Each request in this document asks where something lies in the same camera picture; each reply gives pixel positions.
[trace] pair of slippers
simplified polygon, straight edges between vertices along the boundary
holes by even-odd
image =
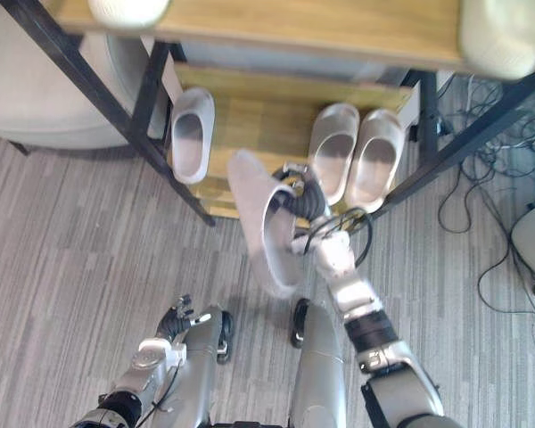
[[[366,212],[378,210],[389,192],[404,146],[396,115],[379,109],[360,121],[347,103],[323,109],[313,124],[309,164],[329,205],[344,200]]]

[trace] slipper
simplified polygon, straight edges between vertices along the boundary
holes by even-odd
[[[172,172],[193,185],[206,177],[214,130],[214,98],[203,87],[184,91],[170,115]]]
[[[288,299],[300,285],[301,271],[290,248],[295,216],[281,208],[281,198],[295,193],[245,149],[230,158],[227,170],[254,276],[272,296]]]
[[[323,109],[313,124],[309,164],[329,205],[337,203],[345,193],[359,121],[354,106],[336,103]]]
[[[404,131],[396,115],[374,110],[360,124],[350,165],[345,201],[368,213],[378,210],[389,192],[404,146]]]

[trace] white plastic container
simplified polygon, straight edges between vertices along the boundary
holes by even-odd
[[[535,71],[535,0],[462,0],[460,47],[484,74],[522,78]]]

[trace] striped carpet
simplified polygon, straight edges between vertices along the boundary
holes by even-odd
[[[402,176],[415,158],[410,145]],[[455,176],[448,171],[380,218],[360,271],[440,385],[449,416],[468,427],[535,427],[535,319],[497,314],[477,297],[476,278],[499,259],[504,238],[479,194],[469,233],[438,226]],[[535,194],[529,178],[488,188],[509,222]],[[454,227],[465,224],[464,192],[462,184],[445,212]],[[305,269],[300,294],[325,302],[310,260]],[[482,288],[500,308],[529,308],[511,263]],[[36,149],[25,158],[0,140],[0,427],[79,419],[185,292],[197,309],[218,302],[235,316],[235,354],[218,368],[213,420],[285,424],[299,360],[287,341],[292,304],[252,280],[237,221],[207,228],[128,148]],[[348,424],[368,427],[362,376],[337,331]]]

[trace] white round object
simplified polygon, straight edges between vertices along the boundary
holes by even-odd
[[[88,0],[94,18],[106,27],[150,27],[169,7],[170,0]]]
[[[522,78],[535,71],[535,0],[462,0],[460,47],[482,72]]]

